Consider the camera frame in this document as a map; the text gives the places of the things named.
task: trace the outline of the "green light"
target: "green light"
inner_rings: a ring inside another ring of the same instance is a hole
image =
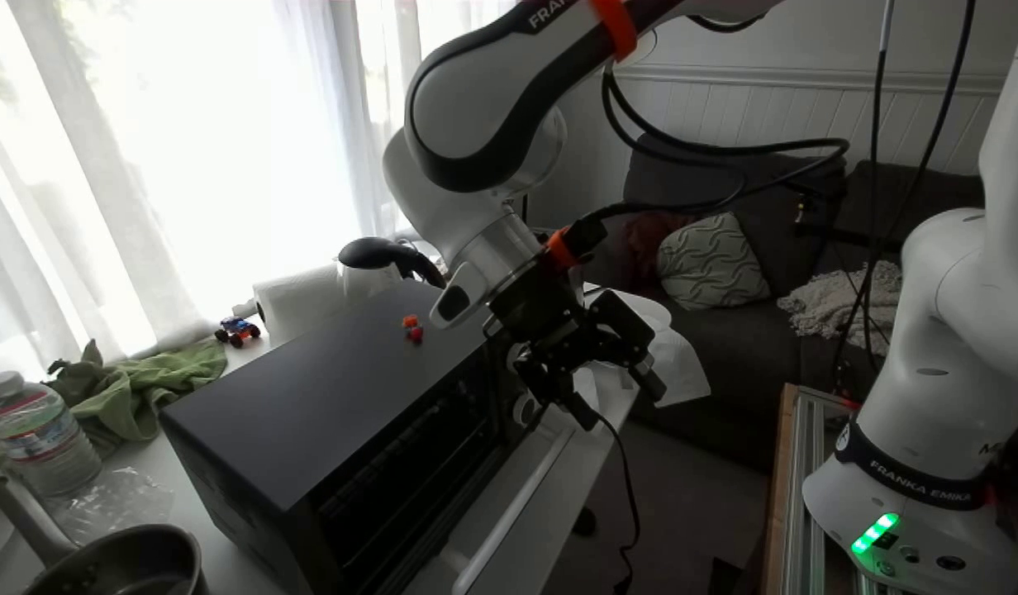
[[[878,543],[898,523],[904,523],[904,517],[896,517],[896,512],[878,517],[860,540],[853,540],[850,552],[866,554],[873,550],[873,543]]]

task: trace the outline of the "gray couch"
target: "gray couch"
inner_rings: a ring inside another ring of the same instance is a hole
[[[646,140],[646,147],[669,151],[669,147],[656,140]],[[764,181],[800,161],[737,159],[734,165],[753,181]],[[795,190],[769,190],[737,202],[731,211],[737,214],[773,292],[769,302],[744,307],[681,312],[660,293],[659,281],[638,278],[638,271],[653,267],[646,250],[681,226],[677,218],[627,214],[610,226],[610,241],[599,248],[596,260],[582,267],[582,278],[660,298],[675,313],[675,332],[699,348],[713,390],[707,401],[671,410],[642,402],[634,419],[737,463],[769,469],[784,385],[833,390],[845,380],[850,390],[866,392],[878,361],[845,348],[845,374],[833,374],[835,341],[796,338],[788,313],[776,307],[776,298],[800,287],[818,271],[855,271],[868,250],[863,241],[868,214],[875,214],[875,228],[891,228],[904,207],[910,181],[910,170],[878,170],[878,202],[868,207],[868,165],[855,165],[850,176],[843,176],[843,165],[830,165]],[[634,151],[626,202],[681,204],[727,190],[731,179],[710,170],[669,165]],[[887,241],[904,241],[927,214],[956,204],[981,204],[980,179],[928,176],[918,202]]]

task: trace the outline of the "plastic bottle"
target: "plastic bottle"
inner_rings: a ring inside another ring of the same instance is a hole
[[[11,469],[41,498],[81,493],[102,469],[62,397],[18,370],[0,374],[0,442]]]

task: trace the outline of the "white curtain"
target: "white curtain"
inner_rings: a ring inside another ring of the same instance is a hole
[[[508,4],[0,0],[0,370],[147,350],[404,230],[404,85]]]

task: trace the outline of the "wall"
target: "wall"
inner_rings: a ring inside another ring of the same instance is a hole
[[[878,0],[788,0],[737,35],[675,19],[620,65],[622,85],[675,136],[721,147],[845,136],[855,161],[868,151],[878,12]],[[898,0],[878,147],[887,161],[918,161],[963,12],[967,0]],[[1016,43],[1018,0],[980,0],[967,76],[931,170],[975,171]],[[627,148],[603,117],[596,76],[566,96],[561,112],[573,140],[548,185],[536,191],[538,226],[620,202],[627,165]]]

